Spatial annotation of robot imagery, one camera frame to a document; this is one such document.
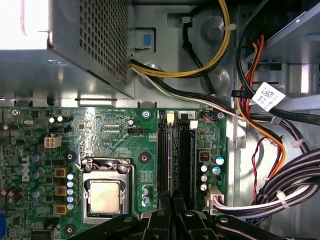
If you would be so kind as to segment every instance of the motherboard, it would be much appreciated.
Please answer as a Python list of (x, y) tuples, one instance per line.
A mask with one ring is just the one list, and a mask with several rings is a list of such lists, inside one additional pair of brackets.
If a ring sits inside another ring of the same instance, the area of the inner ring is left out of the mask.
[(105, 107), (0, 108), (0, 239), (66, 240), (179, 190), (210, 212), (226, 192), (221, 112)]

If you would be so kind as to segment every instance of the blue capacitor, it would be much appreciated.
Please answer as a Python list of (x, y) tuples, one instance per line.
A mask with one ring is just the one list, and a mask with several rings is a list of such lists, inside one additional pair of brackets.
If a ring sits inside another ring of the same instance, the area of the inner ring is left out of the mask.
[(219, 175), (219, 174), (221, 173), (220, 167), (214, 166), (214, 167), (212, 168), (212, 173), (213, 173), (214, 175)]

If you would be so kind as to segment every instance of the white label sticker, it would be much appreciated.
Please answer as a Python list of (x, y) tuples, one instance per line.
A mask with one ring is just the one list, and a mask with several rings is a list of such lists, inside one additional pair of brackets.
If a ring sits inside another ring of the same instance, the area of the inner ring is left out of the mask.
[(252, 100), (264, 110), (269, 112), (270, 109), (280, 103), (285, 96), (286, 95), (284, 95), (282, 92), (264, 82), (254, 94)]

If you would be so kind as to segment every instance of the black cable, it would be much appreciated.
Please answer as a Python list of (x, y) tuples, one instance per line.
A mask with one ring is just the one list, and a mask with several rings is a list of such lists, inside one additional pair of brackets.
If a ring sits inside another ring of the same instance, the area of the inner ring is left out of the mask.
[[(244, 71), (243, 71), (242, 65), (241, 65), (241, 49), (242, 49), (242, 42), (244, 41), (249, 30), (253, 27), (257, 27), (258, 25), (261, 25), (261, 23), (255, 23), (251, 27), (247, 27), (244, 30), (244, 33), (240, 38), (240, 41), (239, 41), (239, 44), (238, 44), (237, 50), (236, 50), (236, 61), (235, 61), (236, 70), (237, 70), (239, 79), (244, 87), (244, 90), (251, 97), (254, 96), (255, 91), (251, 88), (249, 83), (246, 81), (246, 77), (245, 77), (245, 74), (244, 74)], [(284, 110), (280, 110), (276, 107), (273, 107), (269, 112), (277, 117), (282, 118), (282, 119), (287, 119), (287, 120), (292, 120), (292, 121), (296, 121), (296, 122), (320, 126), (320, 116), (319, 115), (284, 111)]]

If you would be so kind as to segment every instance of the capacitor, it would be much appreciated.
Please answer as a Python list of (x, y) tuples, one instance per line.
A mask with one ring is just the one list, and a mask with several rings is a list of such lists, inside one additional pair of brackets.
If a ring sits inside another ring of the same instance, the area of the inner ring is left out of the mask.
[(15, 203), (19, 202), (23, 198), (24, 198), (24, 196), (20, 193), (20, 194), (14, 196), (14, 197), (10, 197), (8, 202), (10, 204), (15, 204)]
[(143, 196), (146, 196), (146, 195), (148, 195), (149, 194), (149, 190), (147, 189), (147, 188), (143, 188), (142, 189), (142, 195)]
[(36, 124), (36, 121), (35, 120), (25, 120), (25, 121), (23, 121), (23, 123), (25, 125), (34, 125), (34, 124)]
[(11, 141), (12, 146), (21, 146), (21, 145), (24, 145), (25, 143), (26, 143), (26, 140), (24, 139), (13, 139)]
[(135, 125), (136, 121), (134, 119), (129, 119), (127, 123), (129, 127), (132, 127), (133, 125)]
[(15, 189), (16, 185), (11, 184), (10, 186), (4, 187), (1, 189), (1, 195), (5, 196), (8, 194), (8, 192), (10, 192), (11, 190)]
[(73, 196), (68, 196), (68, 197), (66, 198), (66, 201), (67, 201), (68, 203), (72, 203), (72, 202), (74, 201), (74, 197), (73, 197)]
[(19, 125), (17, 124), (4, 124), (0, 127), (0, 131), (17, 131), (19, 129)]
[(49, 123), (53, 124), (55, 122), (55, 118), (54, 117), (49, 117)]
[(31, 177), (33, 179), (38, 179), (38, 178), (42, 177), (44, 175), (44, 173), (45, 173), (45, 170), (40, 167), (31, 173)]
[(206, 182), (208, 181), (208, 176), (203, 174), (200, 179), (201, 179), (201, 182)]
[(66, 176), (66, 178), (68, 179), (68, 180), (73, 180), (74, 179), (74, 175), (72, 174), (72, 173), (69, 173), (67, 176)]
[(17, 186), (8, 192), (8, 196), (12, 198), (13, 196), (16, 196), (17, 194), (21, 193), (23, 190), (24, 188), (22, 186)]
[(38, 189), (33, 189), (31, 191), (31, 195), (32, 195), (33, 198), (37, 199), (40, 196), (40, 192), (39, 192)]
[(72, 188), (68, 188), (68, 190), (66, 191), (66, 194), (72, 195), (74, 194), (74, 190)]
[(142, 198), (142, 203), (141, 203), (142, 206), (145, 207), (145, 206), (147, 206), (149, 203), (150, 203), (150, 198), (149, 198), (149, 197), (145, 196), (144, 198)]
[(58, 116), (56, 120), (58, 123), (61, 123), (61, 124), (68, 123), (70, 121), (70, 119), (67, 116)]
[(38, 161), (42, 161), (45, 158), (45, 154), (43, 152), (32, 153), (30, 155), (30, 159), (32, 162), (36, 163)]
[(68, 188), (73, 188), (74, 182), (73, 182), (73, 181), (68, 181), (68, 182), (66, 183), (66, 185), (68, 186)]
[(212, 173), (213, 173), (214, 175), (219, 175), (219, 174), (221, 173), (221, 168), (218, 167), (218, 166), (214, 166), (214, 167), (212, 168)]
[(225, 163), (225, 159), (222, 156), (216, 156), (215, 163), (218, 164), (219, 166), (221, 166)]
[(200, 186), (200, 190), (203, 191), (203, 192), (206, 191), (207, 188), (208, 188), (208, 186), (205, 183), (201, 184), (201, 186)]
[(66, 205), (66, 208), (68, 209), (68, 210), (72, 210), (72, 209), (74, 209), (74, 205), (72, 204), (72, 203), (68, 203), (67, 205)]
[(200, 169), (201, 169), (201, 172), (205, 173), (206, 171), (208, 171), (208, 166), (203, 164)]

